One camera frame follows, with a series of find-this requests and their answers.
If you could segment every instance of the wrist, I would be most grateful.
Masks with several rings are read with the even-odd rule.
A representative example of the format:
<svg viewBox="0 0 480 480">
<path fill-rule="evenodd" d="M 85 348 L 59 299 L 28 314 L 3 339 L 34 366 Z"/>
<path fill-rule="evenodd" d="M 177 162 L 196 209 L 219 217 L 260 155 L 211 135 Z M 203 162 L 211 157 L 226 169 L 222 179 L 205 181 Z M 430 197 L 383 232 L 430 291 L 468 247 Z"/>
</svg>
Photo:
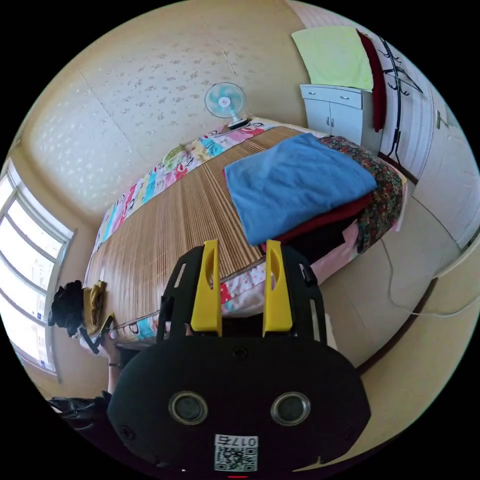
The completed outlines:
<svg viewBox="0 0 480 480">
<path fill-rule="evenodd" d="M 108 354 L 108 363 L 109 364 L 119 364 L 120 363 L 120 352 L 118 350 L 116 352 Z"/>
</svg>

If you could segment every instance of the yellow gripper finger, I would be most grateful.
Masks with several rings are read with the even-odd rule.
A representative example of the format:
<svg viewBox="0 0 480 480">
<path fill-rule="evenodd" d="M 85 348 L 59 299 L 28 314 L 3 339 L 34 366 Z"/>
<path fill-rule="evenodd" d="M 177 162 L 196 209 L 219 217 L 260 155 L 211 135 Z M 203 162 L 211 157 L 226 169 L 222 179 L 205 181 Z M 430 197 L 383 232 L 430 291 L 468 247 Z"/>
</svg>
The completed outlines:
<svg viewBox="0 0 480 480">
<path fill-rule="evenodd" d="M 204 244 L 190 325 L 195 332 L 216 332 L 222 336 L 218 240 Z"/>
<path fill-rule="evenodd" d="M 273 288 L 272 274 L 275 277 Z M 292 326 L 292 312 L 281 244 L 276 240 L 267 240 L 263 336 L 267 332 L 289 332 Z"/>
</svg>

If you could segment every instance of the red towel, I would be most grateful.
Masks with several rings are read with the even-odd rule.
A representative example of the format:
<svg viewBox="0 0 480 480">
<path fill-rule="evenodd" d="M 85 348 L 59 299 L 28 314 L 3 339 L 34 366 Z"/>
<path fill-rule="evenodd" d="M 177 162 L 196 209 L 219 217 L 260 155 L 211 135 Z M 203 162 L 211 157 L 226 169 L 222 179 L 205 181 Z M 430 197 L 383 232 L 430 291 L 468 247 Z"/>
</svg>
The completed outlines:
<svg viewBox="0 0 480 480">
<path fill-rule="evenodd" d="M 285 244 L 290 240 L 298 237 L 301 234 L 305 234 L 307 232 L 311 232 L 314 229 L 322 227 L 323 225 L 333 224 L 335 222 L 339 222 L 340 220 L 347 219 L 349 217 L 353 217 L 356 214 L 359 214 L 363 209 L 366 209 L 370 203 L 371 193 L 367 193 L 363 197 L 359 198 L 358 200 L 351 201 L 350 203 L 346 203 L 345 205 L 338 206 L 333 210 L 327 211 L 326 213 L 322 213 L 311 220 L 308 220 L 292 230 L 289 230 L 282 235 L 279 235 L 275 240 Z M 263 251 L 267 248 L 265 244 L 262 245 Z"/>
<path fill-rule="evenodd" d="M 387 89 L 385 87 L 384 71 L 372 41 L 358 30 L 357 33 L 360 36 L 361 44 L 370 62 L 371 73 L 373 75 L 373 89 L 371 91 L 373 100 L 373 128 L 378 132 L 385 126 L 385 119 L 387 117 Z"/>
</svg>

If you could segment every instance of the white door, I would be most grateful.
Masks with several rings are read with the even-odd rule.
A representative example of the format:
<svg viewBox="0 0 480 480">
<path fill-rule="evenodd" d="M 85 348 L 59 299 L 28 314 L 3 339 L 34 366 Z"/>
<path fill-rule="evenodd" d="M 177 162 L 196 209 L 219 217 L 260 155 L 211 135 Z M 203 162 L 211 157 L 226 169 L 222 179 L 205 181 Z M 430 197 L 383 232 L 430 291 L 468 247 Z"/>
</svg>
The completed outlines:
<svg viewBox="0 0 480 480">
<path fill-rule="evenodd" d="M 449 118 L 436 89 L 431 88 L 431 92 L 433 136 L 413 196 L 463 248 L 480 227 L 480 173 L 462 129 L 454 118 Z"/>
<path fill-rule="evenodd" d="M 323 100 L 305 98 L 308 128 L 330 135 L 330 103 Z"/>
<path fill-rule="evenodd" d="M 330 103 L 331 134 L 340 135 L 354 144 L 362 144 L 363 112 L 359 108 Z"/>
</svg>

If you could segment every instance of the window frame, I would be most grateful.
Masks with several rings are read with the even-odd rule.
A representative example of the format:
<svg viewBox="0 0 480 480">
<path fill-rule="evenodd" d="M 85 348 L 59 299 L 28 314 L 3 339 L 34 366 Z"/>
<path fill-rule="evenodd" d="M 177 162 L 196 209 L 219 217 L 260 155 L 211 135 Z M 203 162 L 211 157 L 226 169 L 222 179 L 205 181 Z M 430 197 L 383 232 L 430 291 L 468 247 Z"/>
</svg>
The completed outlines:
<svg viewBox="0 0 480 480">
<path fill-rule="evenodd" d="M 24 361 L 27 363 L 33 365 L 34 367 L 42 370 L 43 372 L 46 372 L 54 377 L 57 377 L 57 380 L 60 381 L 59 375 L 58 375 L 58 365 L 57 365 L 57 358 L 55 355 L 55 348 L 53 345 L 53 335 L 52 335 L 52 329 L 53 327 L 48 325 L 48 317 L 49 313 L 52 307 L 52 302 L 54 299 L 55 292 L 57 291 L 58 283 L 59 283 L 59 278 L 60 278 L 60 271 L 62 268 L 63 261 L 65 259 L 65 255 L 69 249 L 70 243 L 75 235 L 75 232 L 70 231 L 67 227 L 63 225 L 63 227 L 69 231 L 70 236 L 65 235 L 64 233 L 60 232 L 57 228 L 55 228 L 53 225 L 51 225 L 47 219 L 45 219 L 39 212 L 36 211 L 35 207 L 29 202 L 29 200 L 26 198 L 26 196 L 23 194 L 22 190 L 26 190 L 25 185 L 21 181 L 15 181 L 12 175 L 12 172 L 10 171 L 13 164 L 11 158 L 7 160 L 8 162 L 8 167 L 5 169 L 4 174 L 0 175 L 0 181 L 4 179 L 4 177 L 7 178 L 7 181 L 9 182 L 12 192 L 6 199 L 4 205 L 0 207 L 0 222 L 3 221 L 5 218 L 10 225 L 14 228 L 14 230 L 20 235 L 20 237 L 27 242 L 28 245 L 30 245 L 32 248 L 34 248 L 38 253 L 40 253 L 42 256 L 44 256 L 46 259 L 50 260 L 53 263 L 53 269 L 50 274 L 50 278 L 48 281 L 48 286 L 47 289 L 44 290 L 40 286 L 34 284 L 31 282 L 28 278 L 24 277 L 5 257 L 5 255 L 0 251 L 0 260 L 4 262 L 6 267 L 22 282 L 24 282 L 28 287 L 33 288 L 34 290 L 42 293 L 45 295 L 45 308 L 44 308 L 44 318 L 46 321 L 39 320 L 35 316 L 29 314 L 25 310 L 23 310 L 22 307 L 17 305 L 13 300 L 11 300 L 0 288 L 0 295 L 3 296 L 3 298 L 13 307 L 15 308 L 19 313 L 21 313 L 24 317 L 29 319 L 30 321 L 41 325 L 42 327 L 45 328 L 45 348 L 46 348 L 46 355 L 47 355 L 47 360 L 48 364 L 52 366 L 50 368 L 47 365 L 42 365 L 39 360 L 36 358 L 33 358 L 30 356 L 28 353 L 23 351 L 18 345 L 15 345 L 11 340 L 10 343 L 17 353 L 18 356 L 20 356 Z M 16 225 L 15 221 L 11 218 L 11 216 L 8 214 L 9 208 L 12 206 L 12 204 L 17 201 L 20 207 L 26 212 L 26 214 L 42 229 L 44 230 L 48 235 L 50 235 L 52 238 L 57 240 L 59 243 L 61 243 L 60 250 L 58 251 L 57 257 L 54 258 L 52 255 L 44 251 L 41 247 L 39 247 L 36 243 L 34 243 L 30 238 L 28 238 L 25 233 L 22 232 L 22 230 Z"/>
</svg>

